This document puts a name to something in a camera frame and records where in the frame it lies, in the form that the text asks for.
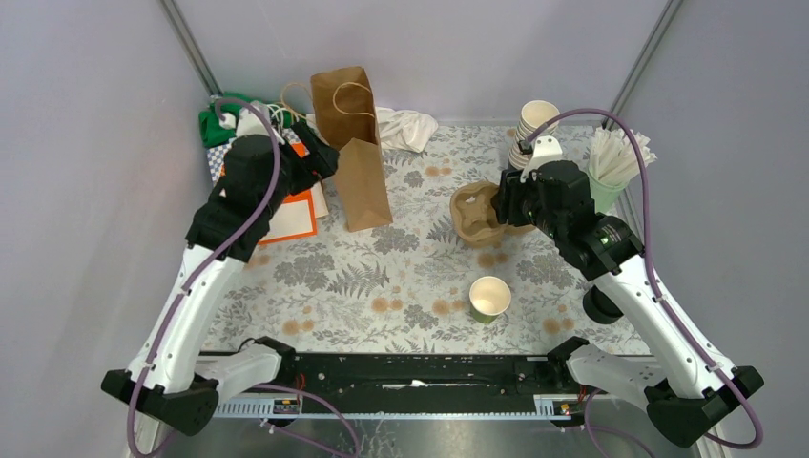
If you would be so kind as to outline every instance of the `table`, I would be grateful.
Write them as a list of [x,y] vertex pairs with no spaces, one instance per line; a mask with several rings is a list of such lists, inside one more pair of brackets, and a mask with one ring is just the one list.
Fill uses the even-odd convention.
[[[567,158],[587,160],[591,126],[560,126]],[[319,234],[257,248],[235,276],[203,350],[235,350],[270,336],[298,351],[545,354],[578,335],[615,354],[649,354],[626,319],[591,321],[581,300],[589,288],[539,231],[505,236],[475,250],[452,229],[449,197],[460,186],[499,182],[513,131],[439,128],[424,153],[384,151],[394,223],[345,230],[327,181],[329,215]],[[512,302],[482,325],[468,313],[468,290],[484,275],[503,279]]]

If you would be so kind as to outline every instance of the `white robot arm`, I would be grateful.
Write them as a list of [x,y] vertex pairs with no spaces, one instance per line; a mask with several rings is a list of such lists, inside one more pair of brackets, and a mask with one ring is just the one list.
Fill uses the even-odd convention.
[[[535,148],[524,152],[533,153],[526,170],[501,175],[492,201],[498,222],[532,224],[553,239],[562,258],[592,282],[584,298],[588,316],[603,324],[626,316],[661,367],[613,356],[574,337],[549,354],[556,377],[601,388],[632,403],[648,413],[667,439],[689,447],[740,405],[718,369],[733,376],[728,383],[744,398],[761,388],[763,380],[753,367],[736,366],[716,349],[653,272],[657,297],[647,276],[643,244],[621,219],[595,213],[587,175],[570,161],[542,160],[542,155],[559,156],[558,142],[540,136]],[[658,300],[665,300],[672,315]],[[682,322],[697,347],[671,316]]]
[[[273,130],[269,124],[265,128]],[[226,173],[194,215],[175,285],[149,339],[126,369],[108,371],[101,384],[102,390],[131,405],[130,421],[134,407],[194,435],[218,405],[236,394],[274,380],[289,382],[289,371],[281,363],[289,362],[295,350],[269,338],[256,339],[246,350],[213,364],[197,366],[197,355],[229,280],[250,259],[283,200],[337,170],[336,150],[304,123],[292,129],[308,151],[303,158],[288,143],[266,135],[240,137],[225,157]],[[273,189],[267,180],[274,172],[278,178],[267,196]]]

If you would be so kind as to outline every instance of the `brown paper bag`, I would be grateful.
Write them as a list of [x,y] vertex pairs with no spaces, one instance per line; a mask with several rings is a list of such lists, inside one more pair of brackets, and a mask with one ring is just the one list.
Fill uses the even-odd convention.
[[384,185],[374,95],[362,67],[312,76],[312,104],[323,139],[340,150],[334,184],[348,231],[393,222]]

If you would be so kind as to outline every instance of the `paper cup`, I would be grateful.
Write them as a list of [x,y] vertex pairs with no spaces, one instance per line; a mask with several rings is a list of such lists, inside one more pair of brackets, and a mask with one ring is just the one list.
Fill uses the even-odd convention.
[[621,195],[621,191],[625,186],[610,186],[597,181],[590,175],[590,170],[587,170],[587,179],[590,181],[590,197],[595,200],[595,211],[598,213],[608,213],[615,201]]
[[[559,126],[558,121],[554,122],[552,126],[549,126],[546,130],[542,131],[542,134],[540,135],[553,135],[556,132],[556,127],[558,126]],[[525,124],[522,123],[522,121],[520,122],[520,124],[517,125],[517,134],[523,134],[524,136],[529,136],[533,134],[533,131],[535,130],[536,130],[535,127],[526,126]]]
[[508,309],[511,290],[497,277],[481,277],[469,289],[471,313],[476,322],[489,324]]
[[[526,127],[536,129],[543,122],[559,115],[559,109],[550,102],[545,100],[531,100],[531,102],[523,105],[520,111],[520,121],[525,123]],[[555,129],[557,122],[554,122],[550,129]]]
[[508,162],[510,162],[514,167],[525,169],[526,166],[529,165],[530,157],[522,156],[519,153],[509,153]]
[[528,166],[528,164],[515,164],[514,162],[511,161],[508,163],[508,165],[511,166],[512,170],[523,170]]
[[514,143],[511,145],[511,149],[509,150],[511,153],[514,153],[515,156],[524,157],[526,160],[530,160],[531,156],[523,156],[522,152],[520,152],[520,145],[518,144],[519,140],[515,139]]

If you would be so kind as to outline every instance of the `gray wall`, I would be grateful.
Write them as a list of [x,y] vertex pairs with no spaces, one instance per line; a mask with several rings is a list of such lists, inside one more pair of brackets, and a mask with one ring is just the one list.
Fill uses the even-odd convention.
[[99,385],[210,189],[206,92],[155,1],[0,2],[0,43],[0,456],[120,456]]
[[[364,65],[379,105],[512,120],[528,100],[609,108],[665,0],[179,0],[223,90]],[[305,96],[294,90],[292,99]]]
[[[753,405],[766,439],[745,457],[806,448],[807,17],[805,0],[685,2],[626,113],[659,156],[658,270],[714,343],[764,376]],[[743,413],[723,425],[752,438]]]

